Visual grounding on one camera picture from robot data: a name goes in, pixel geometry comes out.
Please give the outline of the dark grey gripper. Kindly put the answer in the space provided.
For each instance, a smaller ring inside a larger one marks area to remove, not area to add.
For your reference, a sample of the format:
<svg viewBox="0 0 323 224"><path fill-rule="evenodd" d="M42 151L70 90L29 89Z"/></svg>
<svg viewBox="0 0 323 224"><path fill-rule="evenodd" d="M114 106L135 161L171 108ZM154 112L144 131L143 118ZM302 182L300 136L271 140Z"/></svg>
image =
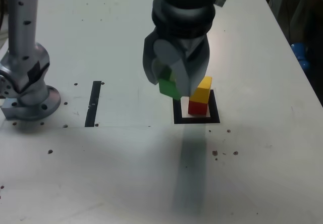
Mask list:
<svg viewBox="0 0 323 224"><path fill-rule="evenodd" d="M174 38L173 44L151 32L144 40L143 68L150 83L156 85L162 71L171 70L181 96L191 96L205 76L209 63L207 35Z"/></svg>

